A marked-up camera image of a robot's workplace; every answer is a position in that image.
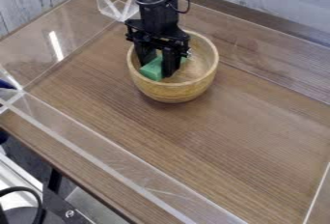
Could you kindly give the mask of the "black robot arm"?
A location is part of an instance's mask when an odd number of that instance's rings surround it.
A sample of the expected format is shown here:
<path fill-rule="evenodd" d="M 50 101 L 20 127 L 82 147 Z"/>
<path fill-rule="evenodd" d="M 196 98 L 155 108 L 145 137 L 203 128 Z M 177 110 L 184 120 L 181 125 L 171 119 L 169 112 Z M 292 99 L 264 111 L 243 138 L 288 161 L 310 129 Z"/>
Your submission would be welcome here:
<path fill-rule="evenodd" d="M 171 77 L 180 68 L 180 59 L 188 56 L 189 35 L 179 28 L 179 15 L 189 11 L 179 10 L 177 0 L 134 0 L 140 18 L 125 21 L 126 40 L 133 43 L 140 66 L 163 54 L 161 74 Z"/>

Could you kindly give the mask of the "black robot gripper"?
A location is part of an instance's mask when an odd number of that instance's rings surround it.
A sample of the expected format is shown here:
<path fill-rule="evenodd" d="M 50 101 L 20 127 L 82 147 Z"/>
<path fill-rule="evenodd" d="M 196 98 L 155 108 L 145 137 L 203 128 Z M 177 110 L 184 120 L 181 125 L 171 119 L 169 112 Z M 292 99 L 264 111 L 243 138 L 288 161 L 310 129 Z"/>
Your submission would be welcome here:
<path fill-rule="evenodd" d="M 161 50 L 163 77 L 171 77 L 179 69 L 180 56 L 188 56 L 191 37 L 176 25 L 169 25 L 161 32 L 149 32 L 140 19 L 128 19 L 125 26 L 126 40 L 133 43 L 140 66 L 147 65 L 157 57 L 156 50 Z"/>

